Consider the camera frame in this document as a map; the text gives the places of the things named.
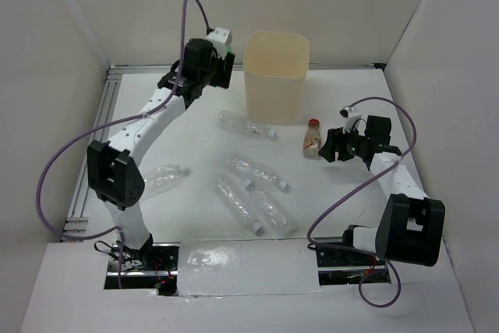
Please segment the red cap labelled bottle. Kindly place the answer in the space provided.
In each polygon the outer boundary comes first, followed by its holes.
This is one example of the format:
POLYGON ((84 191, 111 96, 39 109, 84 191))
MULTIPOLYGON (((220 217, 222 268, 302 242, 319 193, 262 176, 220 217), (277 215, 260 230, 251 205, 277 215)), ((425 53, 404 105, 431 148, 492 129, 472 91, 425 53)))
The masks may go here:
POLYGON ((307 159, 319 159, 321 144, 320 122, 318 119, 310 119, 303 139, 303 157, 307 159))

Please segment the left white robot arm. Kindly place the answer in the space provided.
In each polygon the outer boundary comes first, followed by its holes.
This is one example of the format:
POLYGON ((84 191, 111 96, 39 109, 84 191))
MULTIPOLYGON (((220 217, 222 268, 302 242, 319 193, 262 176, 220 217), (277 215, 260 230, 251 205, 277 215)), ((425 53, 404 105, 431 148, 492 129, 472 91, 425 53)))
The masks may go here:
POLYGON ((153 237, 140 209, 145 190, 140 162, 163 130, 201 96, 205 86, 228 88, 235 60, 231 42, 231 32, 222 29, 190 39, 183 62, 176 62, 160 79, 139 118, 109 140, 94 140, 87 148, 89 186, 121 229, 124 237, 119 245, 127 262, 137 270, 148 268, 154 260, 153 237))

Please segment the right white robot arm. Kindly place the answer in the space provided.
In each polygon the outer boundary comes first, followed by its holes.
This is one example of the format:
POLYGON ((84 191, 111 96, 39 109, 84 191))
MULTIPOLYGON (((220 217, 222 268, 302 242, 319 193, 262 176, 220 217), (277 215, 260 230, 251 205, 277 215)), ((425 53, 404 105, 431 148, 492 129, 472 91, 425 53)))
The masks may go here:
POLYGON ((432 267, 437 263, 444 227, 445 207, 417 185, 402 162, 402 153, 391 145, 391 120, 367 117, 361 134, 362 115, 342 111, 345 124, 330 129, 319 155, 329 162, 360 158, 377 175, 392 168, 378 182, 388 201, 376 228, 350 225, 343 235, 340 254, 348 264, 358 264, 367 252, 381 260, 432 267))

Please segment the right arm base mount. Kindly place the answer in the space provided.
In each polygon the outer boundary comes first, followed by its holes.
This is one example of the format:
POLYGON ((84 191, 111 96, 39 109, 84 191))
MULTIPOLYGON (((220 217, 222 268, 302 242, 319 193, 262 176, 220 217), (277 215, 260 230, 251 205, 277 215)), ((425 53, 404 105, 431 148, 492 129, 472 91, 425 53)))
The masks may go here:
POLYGON ((388 267, 383 260, 351 251, 317 247, 307 248, 316 255, 319 285, 357 285, 362 277, 370 275, 365 283, 390 283, 388 267))

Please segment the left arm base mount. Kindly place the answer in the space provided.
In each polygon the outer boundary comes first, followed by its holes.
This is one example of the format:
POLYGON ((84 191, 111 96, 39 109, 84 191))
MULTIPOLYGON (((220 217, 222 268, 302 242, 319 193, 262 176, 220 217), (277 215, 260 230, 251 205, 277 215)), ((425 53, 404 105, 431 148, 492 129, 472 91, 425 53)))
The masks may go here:
POLYGON ((124 254, 124 260, 119 265, 118 246, 105 241, 96 241, 94 249, 98 253, 103 253, 108 259, 105 289, 119 289, 118 271, 121 271, 122 289, 153 289, 159 296, 178 294, 178 244, 155 243, 151 259, 147 264, 141 263, 129 254, 124 254))

